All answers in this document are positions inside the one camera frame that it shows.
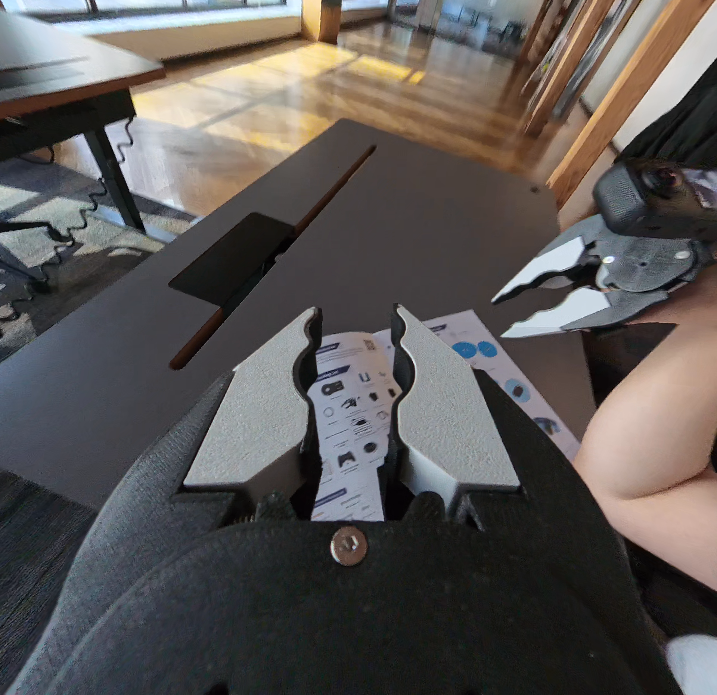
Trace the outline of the wooden pillar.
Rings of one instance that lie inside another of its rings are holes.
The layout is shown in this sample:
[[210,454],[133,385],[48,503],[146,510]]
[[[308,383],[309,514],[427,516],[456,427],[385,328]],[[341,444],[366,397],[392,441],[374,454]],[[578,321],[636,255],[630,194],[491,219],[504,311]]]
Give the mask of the wooden pillar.
[[301,0],[302,36],[314,43],[336,45],[343,0]]

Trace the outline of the white printed instruction sheet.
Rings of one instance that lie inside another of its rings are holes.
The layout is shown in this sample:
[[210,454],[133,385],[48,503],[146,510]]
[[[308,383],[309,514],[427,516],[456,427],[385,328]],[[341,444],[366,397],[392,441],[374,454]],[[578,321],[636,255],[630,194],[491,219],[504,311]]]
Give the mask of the white printed instruction sheet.
[[[569,460],[580,441],[498,344],[477,314],[425,321],[473,369],[485,371]],[[316,413],[322,475],[313,521],[383,521],[378,468],[389,449],[391,407],[400,394],[390,330],[324,336],[318,378],[309,389]]]

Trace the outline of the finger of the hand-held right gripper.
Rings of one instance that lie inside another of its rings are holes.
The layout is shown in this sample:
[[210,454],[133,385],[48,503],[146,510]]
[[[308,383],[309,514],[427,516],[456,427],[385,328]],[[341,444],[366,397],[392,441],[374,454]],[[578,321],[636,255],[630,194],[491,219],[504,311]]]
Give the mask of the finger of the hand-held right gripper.
[[492,304],[500,304],[554,278],[563,280],[560,286],[573,283],[575,275],[587,265],[590,249],[605,234],[606,224],[602,216],[590,216],[572,225],[528,261],[493,296]]
[[556,307],[538,311],[522,322],[512,324],[504,339],[524,339],[556,333],[607,329],[632,321],[650,307],[664,301],[664,290],[631,293],[623,290],[599,291],[581,287]]

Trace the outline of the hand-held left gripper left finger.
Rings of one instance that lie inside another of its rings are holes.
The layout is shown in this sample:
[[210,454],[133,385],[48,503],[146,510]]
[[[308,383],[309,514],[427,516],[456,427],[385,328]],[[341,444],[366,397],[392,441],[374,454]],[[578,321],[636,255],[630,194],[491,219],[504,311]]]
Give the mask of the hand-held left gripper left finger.
[[322,474],[315,408],[323,314],[310,307],[232,371],[183,481],[259,508],[279,493],[309,519]]

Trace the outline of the black chair base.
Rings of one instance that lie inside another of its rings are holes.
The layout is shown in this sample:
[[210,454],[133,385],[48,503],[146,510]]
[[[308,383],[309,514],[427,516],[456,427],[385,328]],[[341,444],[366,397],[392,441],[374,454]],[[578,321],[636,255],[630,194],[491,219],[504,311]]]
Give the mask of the black chair base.
[[[61,233],[47,221],[1,222],[1,234],[40,229],[44,230],[46,236],[54,243],[65,245],[69,248],[74,247],[76,244],[71,230],[68,230],[67,233]],[[43,263],[37,267],[29,267],[20,258],[9,252],[9,255],[1,257],[1,267],[25,278],[25,287],[27,287],[31,295],[49,294],[52,291],[50,277]]]

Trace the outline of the black desk with wooden edge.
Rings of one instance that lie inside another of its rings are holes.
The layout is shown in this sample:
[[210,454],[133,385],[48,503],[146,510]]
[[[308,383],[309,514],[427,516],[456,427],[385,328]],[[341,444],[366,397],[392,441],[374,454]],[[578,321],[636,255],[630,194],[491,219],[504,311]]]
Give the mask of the black desk with wooden edge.
[[132,121],[131,88],[164,78],[161,63],[74,35],[39,19],[1,11],[1,160],[82,135],[115,209],[97,217],[153,241],[175,236],[146,226],[106,134]]

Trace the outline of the person's right forearm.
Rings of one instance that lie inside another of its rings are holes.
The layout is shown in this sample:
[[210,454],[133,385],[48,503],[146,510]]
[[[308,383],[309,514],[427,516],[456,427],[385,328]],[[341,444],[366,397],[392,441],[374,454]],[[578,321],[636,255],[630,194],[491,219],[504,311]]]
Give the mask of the person's right forearm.
[[574,467],[611,526],[716,589],[716,282],[643,319],[676,327],[609,394]]

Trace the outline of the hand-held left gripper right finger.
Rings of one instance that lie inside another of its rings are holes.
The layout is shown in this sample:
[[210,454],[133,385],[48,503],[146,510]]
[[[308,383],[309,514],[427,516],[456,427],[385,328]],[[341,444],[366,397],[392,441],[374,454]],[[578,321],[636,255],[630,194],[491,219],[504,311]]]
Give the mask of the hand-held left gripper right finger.
[[521,483],[471,366],[405,306],[391,314],[389,447],[381,467],[387,519],[423,493],[456,516],[469,493],[518,493]]

